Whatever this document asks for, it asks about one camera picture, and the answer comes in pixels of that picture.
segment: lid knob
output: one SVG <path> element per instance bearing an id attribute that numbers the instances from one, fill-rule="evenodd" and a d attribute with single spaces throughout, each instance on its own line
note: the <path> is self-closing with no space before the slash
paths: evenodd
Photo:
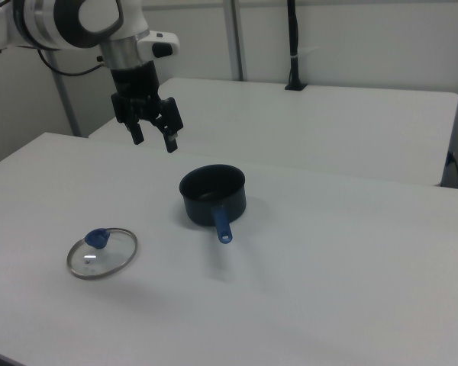
<path id="1" fill-rule="evenodd" d="M 95 229 L 90 233 L 86 234 L 85 242 L 94 247 L 95 249 L 103 249 L 107 246 L 108 238 L 110 233 L 106 229 Z"/>

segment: white table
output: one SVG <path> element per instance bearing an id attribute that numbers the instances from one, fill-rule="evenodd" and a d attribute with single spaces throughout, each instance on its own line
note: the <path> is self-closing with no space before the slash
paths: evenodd
<path id="1" fill-rule="evenodd" d="M 458 366 L 458 191 L 236 165 L 226 246 L 192 224 L 185 173 L 229 162 L 45 134 L 0 163 L 0 353 L 27 366 Z M 89 230 L 132 230 L 83 281 Z"/>
<path id="2" fill-rule="evenodd" d="M 171 79 L 185 128 L 179 150 L 218 158 L 402 181 L 441 182 L 458 95 L 430 91 Z M 142 121 L 143 146 L 165 149 Z M 111 120 L 91 139 L 132 144 Z"/>

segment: saucepan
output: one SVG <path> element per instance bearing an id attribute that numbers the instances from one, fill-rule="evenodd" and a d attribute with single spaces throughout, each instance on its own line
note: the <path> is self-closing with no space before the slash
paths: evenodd
<path id="1" fill-rule="evenodd" d="M 187 174 L 180 182 L 190 220 L 202 226 L 215 226 L 219 241 L 233 239 L 229 223 L 246 209 L 244 173 L 231 165 L 207 165 Z"/>

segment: black mount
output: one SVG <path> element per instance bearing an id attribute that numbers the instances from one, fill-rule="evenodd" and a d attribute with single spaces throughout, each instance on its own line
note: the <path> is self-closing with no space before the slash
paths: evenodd
<path id="1" fill-rule="evenodd" d="M 148 120 L 163 134 L 168 153 L 178 149 L 176 137 L 183 128 L 182 118 L 175 99 L 163 101 L 158 95 L 160 82 L 154 62 L 111 73 L 117 88 L 117 93 L 112 95 L 115 116 L 131 132 L 134 143 L 139 145 L 144 141 L 139 120 Z"/>
<path id="2" fill-rule="evenodd" d="M 295 0 L 287 0 L 289 13 L 289 37 L 290 37 L 290 78 L 285 90 L 301 91 L 307 86 L 302 84 L 298 76 L 298 23 L 295 12 Z"/>

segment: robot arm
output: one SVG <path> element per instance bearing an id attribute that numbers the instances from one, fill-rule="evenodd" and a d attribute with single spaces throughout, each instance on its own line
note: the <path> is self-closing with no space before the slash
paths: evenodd
<path id="1" fill-rule="evenodd" d="M 139 119 L 148 120 L 176 150 L 183 127 L 175 100 L 161 100 L 154 60 L 175 55 L 175 34 L 149 29 L 140 0 L 0 0 L 0 50 L 9 46 L 39 50 L 86 49 L 100 46 L 117 93 L 115 115 L 144 141 Z"/>

